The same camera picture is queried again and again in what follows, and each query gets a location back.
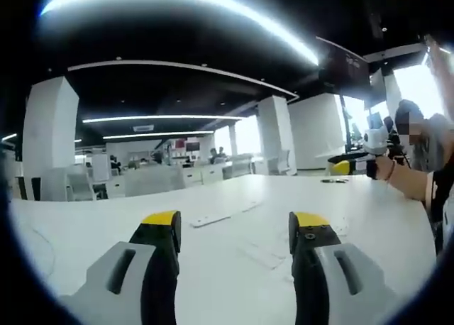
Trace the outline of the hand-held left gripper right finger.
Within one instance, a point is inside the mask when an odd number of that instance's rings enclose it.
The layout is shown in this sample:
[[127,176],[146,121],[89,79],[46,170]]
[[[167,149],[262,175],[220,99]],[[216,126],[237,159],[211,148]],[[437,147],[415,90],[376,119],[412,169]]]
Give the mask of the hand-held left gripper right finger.
[[394,302],[382,269],[315,214],[289,214],[296,324],[381,324]]

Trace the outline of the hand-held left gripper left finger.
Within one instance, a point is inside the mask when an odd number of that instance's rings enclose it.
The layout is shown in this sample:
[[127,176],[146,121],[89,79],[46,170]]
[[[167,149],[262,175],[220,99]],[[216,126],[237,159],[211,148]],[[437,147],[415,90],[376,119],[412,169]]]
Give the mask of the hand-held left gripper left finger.
[[144,218],[87,269],[86,282],[62,303],[81,324],[176,324],[181,251],[177,210]]

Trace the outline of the person's right hand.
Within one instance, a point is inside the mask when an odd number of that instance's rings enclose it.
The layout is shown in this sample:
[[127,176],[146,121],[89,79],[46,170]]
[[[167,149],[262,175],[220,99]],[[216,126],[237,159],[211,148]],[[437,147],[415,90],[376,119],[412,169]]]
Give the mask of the person's right hand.
[[376,178],[383,181],[389,180],[394,172],[396,162],[387,156],[377,156],[375,164],[377,166]]

